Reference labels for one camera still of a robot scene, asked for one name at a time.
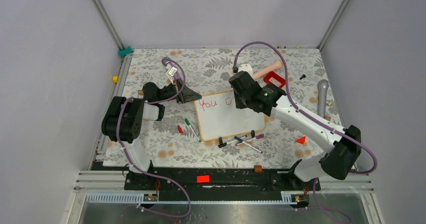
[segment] table surface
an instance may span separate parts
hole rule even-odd
[[[168,85],[166,68],[161,64],[165,56],[177,61],[186,74],[187,86],[201,95],[230,90],[228,79],[232,75],[232,63],[238,49],[135,49],[123,89],[125,97],[140,97],[138,90],[146,82],[154,82],[159,87]],[[299,103],[316,113],[317,83],[328,79],[323,60],[318,49],[280,50],[288,65],[291,96]],[[238,59],[239,64],[248,63],[253,72],[269,66],[278,59],[270,49],[251,48],[244,50]],[[277,70],[284,77],[284,68]],[[263,78],[258,80],[264,86]],[[331,89],[327,92],[326,115],[340,123],[337,105]],[[157,167],[219,167],[252,168],[290,168],[298,159],[310,158],[320,154],[322,149],[311,139],[301,145],[295,140],[303,134],[290,125],[267,117],[265,137],[253,142],[263,151],[260,154],[245,145],[218,148],[218,140],[199,143],[191,131],[179,134],[178,125],[184,125],[188,118],[198,133],[195,107],[192,102],[177,104],[175,100],[164,103],[166,111],[162,121],[143,121],[141,134],[135,143],[142,144],[149,158]],[[127,164],[120,146],[110,141],[104,166],[124,166]]]

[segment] gray wall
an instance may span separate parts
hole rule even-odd
[[[119,65],[91,0],[0,0],[1,223],[59,223]]]
[[[346,125],[378,158],[386,223],[423,223],[426,0],[352,0],[323,51]],[[370,167],[368,155],[361,166]]]
[[[102,0],[132,47],[316,47],[342,0]]]

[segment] silver microphone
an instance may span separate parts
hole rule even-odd
[[[318,82],[318,112],[317,114],[321,118],[326,117],[326,101],[327,101],[327,90],[329,88],[329,82],[325,79]]]

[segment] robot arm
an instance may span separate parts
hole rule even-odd
[[[267,84],[261,88],[245,71],[240,71],[232,76],[229,83],[234,89],[237,108],[248,107],[257,113],[262,112],[267,116],[273,116],[284,121],[310,137],[324,150],[323,153],[310,159],[297,161],[290,169],[291,174],[294,174],[302,182],[308,182],[313,178],[325,175],[339,180],[346,178],[361,153],[359,146],[302,115],[291,105],[285,91],[273,84]],[[302,106],[299,106],[299,108],[336,131],[345,132],[352,138],[361,140],[361,133],[355,126],[345,129],[328,122]]]

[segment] marker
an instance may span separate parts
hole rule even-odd
[[[247,138],[247,135],[241,136],[240,139]],[[238,140],[232,140],[231,142],[227,143],[228,145],[233,144],[235,142],[238,142]]]
[[[234,137],[234,139],[236,139],[236,140],[240,141],[241,143],[243,143],[243,144],[247,145],[248,147],[252,148],[253,150],[255,150],[255,151],[257,151],[257,152],[259,152],[259,153],[263,154],[263,151],[256,149],[255,147],[251,146],[249,143],[247,143],[247,142],[245,142],[244,140],[242,140],[242,139],[238,138],[237,136],[235,136],[235,137]]]
[[[261,135],[258,135],[258,136],[256,136],[256,137],[254,137],[254,138],[251,138],[251,139],[249,139],[249,140],[246,140],[247,142],[250,142],[250,141],[253,141],[253,140],[258,140],[258,139],[261,139],[261,138],[263,138],[265,135],[264,134],[261,134]],[[239,146],[240,144],[242,144],[243,142],[239,142],[239,143],[236,143],[235,144],[235,146]]]
[[[186,125],[188,125],[189,126],[189,128],[192,130],[192,132],[194,133],[194,135],[195,135],[195,137],[197,138],[197,140],[199,141],[199,142],[201,142],[201,140],[198,138],[198,136],[195,134],[195,131],[194,131],[194,129],[192,128],[192,126],[191,126],[191,124],[189,123],[189,120],[187,119],[187,118],[185,118],[185,123],[186,123]]]

